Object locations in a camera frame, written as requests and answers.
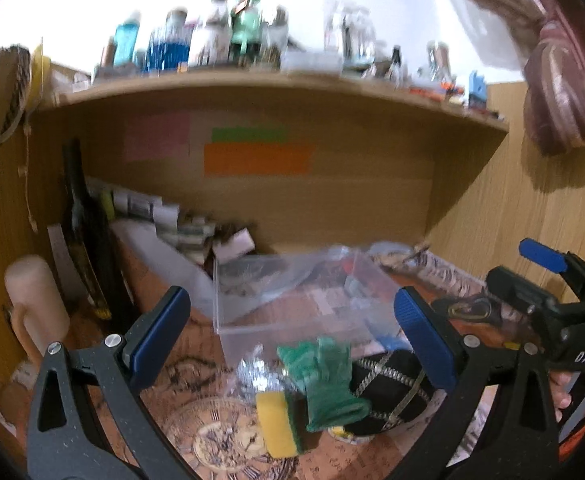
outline hanging cord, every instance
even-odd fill
[[[30,125],[30,115],[34,112],[37,108],[37,105],[41,100],[44,98],[44,38],[41,39],[41,53],[40,53],[40,65],[41,65],[41,74],[40,74],[40,87],[39,87],[39,96],[36,101],[36,104],[32,107],[31,110],[26,110],[26,115],[24,119],[24,136],[26,137],[26,164],[19,168],[19,175],[24,178],[24,197],[26,199],[26,210],[28,211],[28,221],[30,222],[30,228],[32,232],[37,234],[39,232],[39,228],[37,226],[37,222],[34,220],[32,216],[32,211],[30,209],[30,199],[29,199],[29,188],[28,188],[28,176],[30,173],[30,137],[32,136],[32,126]]]

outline green glove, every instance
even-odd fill
[[[350,392],[353,364],[350,346],[320,337],[296,348],[280,346],[279,359],[308,401],[308,431],[322,431],[362,420],[370,401]]]

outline blue rubber pad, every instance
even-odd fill
[[[157,380],[170,351],[190,317],[190,296],[181,287],[174,287],[162,313],[130,356],[130,389],[141,392]]]
[[[455,360],[421,307],[404,289],[395,296],[395,318],[406,333],[426,376],[436,388],[450,394],[457,384]]]
[[[566,272],[569,268],[562,253],[532,238],[525,238],[519,242],[519,254],[556,274]]]

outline white wall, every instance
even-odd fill
[[[481,17],[479,29],[490,31],[489,42],[471,43],[457,18],[451,0],[355,0],[371,10],[380,40],[389,48],[402,47],[409,69],[426,62],[426,42],[446,41],[451,66],[466,83],[472,70],[484,73],[489,82],[521,80],[517,53],[505,26],[490,13],[460,2]],[[147,46],[151,30],[161,24],[172,7],[186,6],[191,16],[207,9],[209,0],[1,0],[0,45],[21,43],[30,48],[44,38],[44,51],[57,62],[91,70],[118,23],[133,9],[142,12],[138,48]],[[282,4],[290,13],[290,33],[309,47],[323,47],[324,0],[262,0],[264,7]],[[487,56],[498,49],[499,56]]]

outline blue bottle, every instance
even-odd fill
[[[166,17],[166,25],[156,28],[150,35],[146,53],[146,70],[163,72],[177,70],[188,63],[192,29],[186,27],[186,9],[173,9]]]
[[[141,22],[141,12],[135,10],[124,23],[117,27],[114,41],[117,50],[114,52],[114,65],[125,65],[132,62],[134,44],[137,42],[137,33]]]

